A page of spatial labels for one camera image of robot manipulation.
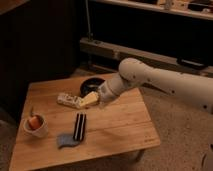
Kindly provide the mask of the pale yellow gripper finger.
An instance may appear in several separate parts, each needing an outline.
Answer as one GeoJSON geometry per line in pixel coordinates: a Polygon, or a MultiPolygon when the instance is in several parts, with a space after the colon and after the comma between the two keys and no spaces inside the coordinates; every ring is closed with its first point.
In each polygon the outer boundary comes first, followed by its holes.
{"type": "Polygon", "coordinates": [[[90,106],[93,104],[96,104],[99,100],[99,95],[97,92],[90,92],[89,94],[87,94],[81,101],[80,101],[80,106],[81,107],[86,107],[86,106],[90,106]]]}

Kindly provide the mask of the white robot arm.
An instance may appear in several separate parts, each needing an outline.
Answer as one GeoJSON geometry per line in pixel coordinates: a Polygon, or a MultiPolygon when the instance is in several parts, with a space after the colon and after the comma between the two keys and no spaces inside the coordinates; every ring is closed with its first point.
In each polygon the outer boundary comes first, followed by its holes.
{"type": "Polygon", "coordinates": [[[134,58],[119,64],[118,72],[82,100],[82,106],[110,103],[122,93],[150,84],[203,111],[213,114],[213,78],[151,67],[134,58]]]}

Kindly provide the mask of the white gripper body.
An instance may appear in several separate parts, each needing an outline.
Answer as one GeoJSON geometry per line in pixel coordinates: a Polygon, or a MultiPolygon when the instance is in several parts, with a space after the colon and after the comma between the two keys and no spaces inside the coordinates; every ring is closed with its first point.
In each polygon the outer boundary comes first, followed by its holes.
{"type": "Polygon", "coordinates": [[[110,103],[118,98],[118,95],[115,94],[107,82],[104,82],[98,87],[99,101],[102,103],[110,103]]]}

